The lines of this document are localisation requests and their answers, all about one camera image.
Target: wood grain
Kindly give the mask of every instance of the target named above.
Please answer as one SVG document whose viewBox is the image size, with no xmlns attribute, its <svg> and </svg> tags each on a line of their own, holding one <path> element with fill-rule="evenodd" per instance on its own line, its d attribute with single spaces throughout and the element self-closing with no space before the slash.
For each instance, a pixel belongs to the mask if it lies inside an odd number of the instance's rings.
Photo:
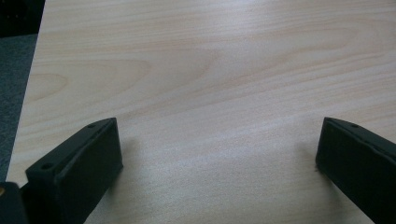
<svg viewBox="0 0 396 224">
<path fill-rule="evenodd" d="M 321 122 L 396 140 L 396 2 L 47 1 L 8 181 L 84 125 L 125 168 L 87 223 L 371 223 Z"/>
</svg>

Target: black clamp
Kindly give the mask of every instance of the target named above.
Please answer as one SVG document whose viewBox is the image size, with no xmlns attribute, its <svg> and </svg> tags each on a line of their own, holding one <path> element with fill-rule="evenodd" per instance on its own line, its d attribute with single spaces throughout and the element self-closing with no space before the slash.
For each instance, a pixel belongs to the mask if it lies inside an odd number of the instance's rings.
<svg viewBox="0 0 396 224">
<path fill-rule="evenodd" d="M 317 167 L 375 223 L 396 223 L 396 145 L 359 125 L 325 118 Z"/>
<path fill-rule="evenodd" d="M 92 123 L 26 170 L 28 183 L 0 183 L 0 223 L 83 223 L 122 169 L 116 119 Z"/>
</svg>

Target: floor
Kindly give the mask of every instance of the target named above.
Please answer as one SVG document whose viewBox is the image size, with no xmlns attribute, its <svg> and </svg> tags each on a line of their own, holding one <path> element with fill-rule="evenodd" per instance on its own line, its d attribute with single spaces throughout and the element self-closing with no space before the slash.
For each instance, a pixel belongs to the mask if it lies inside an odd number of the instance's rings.
<svg viewBox="0 0 396 224">
<path fill-rule="evenodd" d="M 0 182 L 6 180 L 36 40 L 37 35 L 0 38 Z"/>
<path fill-rule="evenodd" d="M 7 177 L 44 3 L 0 2 L 0 182 Z"/>
</svg>

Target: light wood surface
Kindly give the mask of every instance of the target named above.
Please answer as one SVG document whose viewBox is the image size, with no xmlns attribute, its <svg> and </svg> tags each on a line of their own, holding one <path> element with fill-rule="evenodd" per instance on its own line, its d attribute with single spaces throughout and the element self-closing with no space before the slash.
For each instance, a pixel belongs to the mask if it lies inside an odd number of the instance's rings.
<svg viewBox="0 0 396 224">
<path fill-rule="evenodd" d="M 47 0 L 8 181 L 116 117 L 87 223 L 372 223 L 315 169 L 321 122 L 396 141 L 393 0 Z"/>
</svg>

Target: gray carpet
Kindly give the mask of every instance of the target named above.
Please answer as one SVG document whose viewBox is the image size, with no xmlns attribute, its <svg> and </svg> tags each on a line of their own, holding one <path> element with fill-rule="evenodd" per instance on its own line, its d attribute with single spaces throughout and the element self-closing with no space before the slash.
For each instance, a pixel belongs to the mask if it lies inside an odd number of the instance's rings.
<svg viewBox="0 0 396 224">
<path fill-rule="evenodd" d="M 37 35 L 0 38 L 0 182 L 6 180 L 36 40 Z"/>
</svg>

